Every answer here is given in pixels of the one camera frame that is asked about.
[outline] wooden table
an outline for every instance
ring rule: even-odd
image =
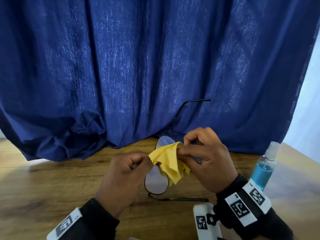
[[[86,160],[56,163],[44,159],[28,162],[9,141],[1,140],[1,239],[45,239],[63,218],[94,196],[114,154],[132,150],[150,153],[156,141],[148,138],[118,150],[104,148]],[[238,172],[250,177],[258,156],[231,153],[231,157]],[[293,163],[295,169],[290,166],[291,156],[279,163],[266,193],[277,213],[301,240],[318,239],[313,238],[315,225],[312,224],[319,225],[320,178],[306,174],[319,175],[320,167],[315,163],[306,169],[308,161],[296,161],[299,163]],[[213,204],[216,202],[215,195],[205,190],[193,175],[182,178],[163,197],[209,198]],[[141,186],[137,199],[120,218],[116,238],[197,239],[193,205],[194,202],[149,199]]]

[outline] clear plastic bottle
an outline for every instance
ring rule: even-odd
[[[260,187],[261,190],[267,185],[271,174],[276,168],[277,162],[275,160],[280,144],[271,141],[266,153],[261,156],[257,165],[251,175],[251,179]]]

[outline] blue liquid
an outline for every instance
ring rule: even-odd
[[[251,179],[259,186],[261,190],[264,190],[272,172],[273,169],[269,165],[263,162],[258,162],[251,175]]]

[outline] curtain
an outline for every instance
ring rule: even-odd
[[[27,160],[170,124],[175,141],[209,126],[263,154],[288,130],[319,16],[320,0],[0,0],[0,128]]]

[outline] bottle cap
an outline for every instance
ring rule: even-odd
[[[279,147],[280,147],[280,144],[278,142],[271,141],[264,156],[269,159],[275,159],[277,156],[277,152],[278,152]]]

